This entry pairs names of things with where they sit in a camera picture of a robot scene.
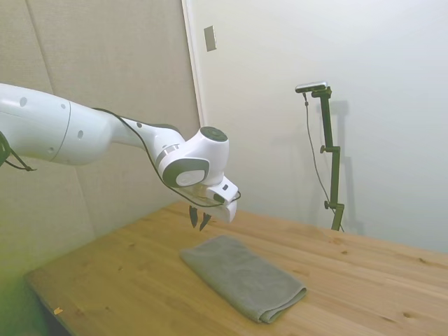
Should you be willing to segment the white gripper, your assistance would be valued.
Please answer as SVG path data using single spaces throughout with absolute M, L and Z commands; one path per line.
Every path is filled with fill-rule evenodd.
M 189 187 L 189 216 L 192 227 L 197 226 L 199 211 L 203 213 L 199 231 L 206 227 L 211 217 L 217 217 L 217 219 L 226 223 L 232 222 L 237 210 L 237 200 L 240 196 L 238 187 L 225 176 L 220 183 L 215 185 L 198 183 Z

